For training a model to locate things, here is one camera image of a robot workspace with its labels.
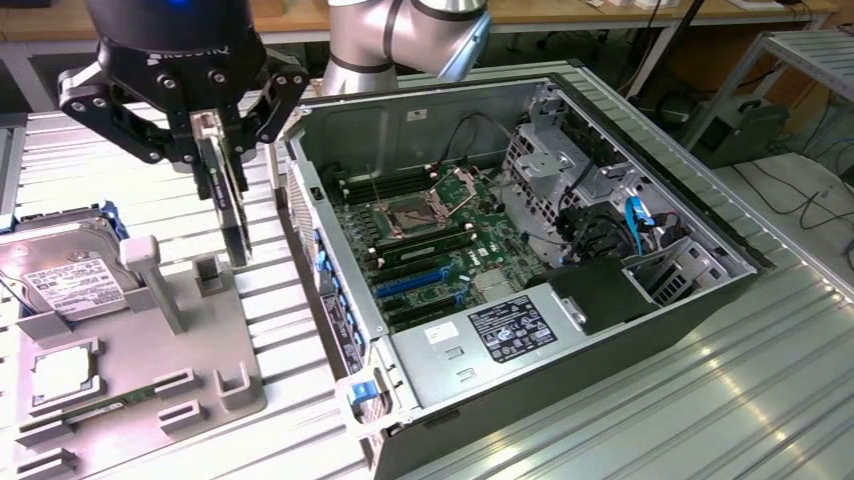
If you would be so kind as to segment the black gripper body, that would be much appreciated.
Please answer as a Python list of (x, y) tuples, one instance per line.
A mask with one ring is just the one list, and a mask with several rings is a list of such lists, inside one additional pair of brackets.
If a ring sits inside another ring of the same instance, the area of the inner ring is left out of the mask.
[(88, 13), (96, 102), (112, 104), (119, 88), (168, 114), (239, 116), (267, 60), (247, 1), (91, 1)]

